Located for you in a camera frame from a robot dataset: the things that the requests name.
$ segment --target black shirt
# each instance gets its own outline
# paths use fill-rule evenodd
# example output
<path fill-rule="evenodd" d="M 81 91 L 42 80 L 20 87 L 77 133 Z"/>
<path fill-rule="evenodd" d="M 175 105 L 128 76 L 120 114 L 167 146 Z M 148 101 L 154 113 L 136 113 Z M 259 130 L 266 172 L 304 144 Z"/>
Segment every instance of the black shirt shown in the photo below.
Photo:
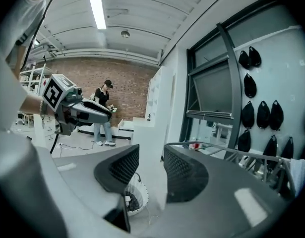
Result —
<path fill-rule="evenodd" d="M 95 91 L 95 97 L 99 99 L 99 104 L 102 106 L 106 106 L 106 102 L 109 100 L 109 93 L 106 92 L 106 95 L 104 94 L 103 91 L 101 91 L 100 88 L 97 88 Z"/>

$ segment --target floor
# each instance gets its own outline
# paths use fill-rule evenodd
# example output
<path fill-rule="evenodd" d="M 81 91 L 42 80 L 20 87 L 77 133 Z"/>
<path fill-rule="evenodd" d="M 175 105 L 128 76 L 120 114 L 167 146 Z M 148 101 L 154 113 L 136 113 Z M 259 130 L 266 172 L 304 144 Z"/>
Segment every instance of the floor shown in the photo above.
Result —
<path fill-rule="evenodd" d="M 33 145 L 35 144 L 35 131 L 33 124 L 21 125 L 13 124 L 11 129 L 14 133 L 22 135 L 23 137 L 29 136 L 32 138 Z M 99 146 L 92 142 L 93 136 L 79 133 L 75 130 L 71 136 L 60 135 L 57 141 L 57 145 L 52 153 L 53 158 L 62 158 L 69 156 L 78 156 L 84 154 L 91 154 L 101 151 L 110 150 L 112 146 Z M 114 139 L 116 146 L 122 147 L 130 145 L 130 140 Z M 140 213 L 129 217 L 129 223 L 131 226 L 131 233 L 135 236 L 141 235 L 150 225 L 155 223 L 161 216 L 162 211 L 165 208 L 166 193 L 167 193 L 167 175 L 163 167 L 163 162 L 160 162 L 155 169 L 156 173 L 153 176 L 155 186 L 153 191 L 149 191 L 149 202 Z M 145 176 L 144 170 L 137 169 L 137 172 L 141 174 L 145 179 L 149 179 L 150 176 Z"/>

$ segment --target white basket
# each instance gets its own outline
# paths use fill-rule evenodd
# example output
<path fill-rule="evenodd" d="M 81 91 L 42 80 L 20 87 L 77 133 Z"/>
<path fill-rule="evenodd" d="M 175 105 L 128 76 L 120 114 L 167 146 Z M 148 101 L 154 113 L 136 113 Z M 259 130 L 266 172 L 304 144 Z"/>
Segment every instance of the white basket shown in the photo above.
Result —
<path fill-rule="evenodd" d="M 140 176 L 137 173 L 133 175 L 125 191 L 132 193 L 139 203 L 139 209 L 128 211 L 128 216 L 133 216 L 141 212 L 142 209 L 148 204 L 149 194 L 146 185 L 140 181 Z"/>

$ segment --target brick wall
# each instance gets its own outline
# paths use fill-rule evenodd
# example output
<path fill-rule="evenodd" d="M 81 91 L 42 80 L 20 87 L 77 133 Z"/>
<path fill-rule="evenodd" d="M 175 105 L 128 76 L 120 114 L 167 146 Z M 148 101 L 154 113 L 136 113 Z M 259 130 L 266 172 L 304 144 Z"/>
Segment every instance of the brick wall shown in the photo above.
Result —
<path fill-rule="evenodd" d="M 107 103 L 118 108 L 112 116 L 112 126 L 117 126 L 121 119 L 145 117 L 149 81 L 157 71 L 154 67 L 132 62 L 95 58 L 58 59 L 47 62 L 47 67 L 81 87 L 85 98 L 110 79 L 114 88 L 109 91 Z"/>

